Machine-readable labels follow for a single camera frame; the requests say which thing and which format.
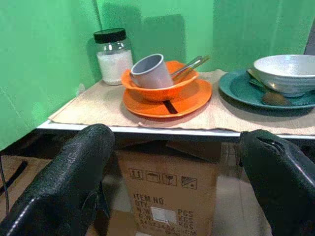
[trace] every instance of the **orange bowl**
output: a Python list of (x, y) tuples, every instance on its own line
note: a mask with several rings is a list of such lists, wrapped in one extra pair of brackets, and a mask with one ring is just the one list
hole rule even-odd
[[(185, 64), (175, 60), (166, 62), (166, 66), (170, 74), (182, 68), (184, 65)], [(149, 101), (161, 102), (175, 98), (186, 85), (194, 81), (198, 76), (198, 72), (192, 70), (179, 82), (175, 81), (175, 85), (172, 87), (149, 89), (138, 87), (131, 79), (130, 70), (126, 70), (122, 75), (122, 84), (126, 87), (126, 89), (136, 91), (143, 98)]]

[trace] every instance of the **gray mug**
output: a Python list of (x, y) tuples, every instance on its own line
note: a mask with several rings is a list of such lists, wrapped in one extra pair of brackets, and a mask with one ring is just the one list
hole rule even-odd
[(162, 54), (152, 54), (138, 61), (131, 69), (132, 81), (145, 89), (163, 89), (174, 82)]

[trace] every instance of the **table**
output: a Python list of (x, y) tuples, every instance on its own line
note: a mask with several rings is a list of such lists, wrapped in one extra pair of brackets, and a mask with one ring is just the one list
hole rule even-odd
[[(37, 129), (41, 132), (76, 132), (87, 127), (82, 124), (65, 124), (55, 123), (50, 120), (42, 123)], [(146, 127), (123, 127), (110, 126), (109, 127), (117, 137), (136, 138), (136, 139), (159, 139), (172, 141), (200, 141), (200, 142), (238, 142), (240, 133), (229, 130), (187, 130), (187, 129), (160, 129), (160, 128), (146, 128)], [(293, 143), (302, 145), (314, 145), (315, 136), (312, 135), (289, 135), (282, 134), (279, 137), (287, 139)]]

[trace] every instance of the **black jar lid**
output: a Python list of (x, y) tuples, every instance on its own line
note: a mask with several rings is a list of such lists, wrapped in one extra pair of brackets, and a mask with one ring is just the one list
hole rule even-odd
[(110, 43), (126, 39), (126, 30), (123, 28), (104, 29), (94, 33), (96, 43)]

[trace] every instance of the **white table edge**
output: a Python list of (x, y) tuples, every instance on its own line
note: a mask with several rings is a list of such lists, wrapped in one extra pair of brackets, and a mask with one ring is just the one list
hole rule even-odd
[[(83, 124), (66, 124), (55, 123), (47, 120), (37, 127), (41, 130), (65, 130), (65, 131), (79, 131), (87, 127)], [(203, 129), (167, 129), (167, 128), (147, 128), (147, 127), (126, 127), (126, 126), (109, 126), (114, 133), (133, 133), (133, 134), (156, 134), (156, 135), (183, 135), (183, 136), (212, 136), (222, 138), (236, 138), (240, 137), (239, 132), (229, 130), (203, 130)], [(315, 140), (315, 135), (291, 135), (280, 134), (279, 137), (283, 139), (296, 140)]]

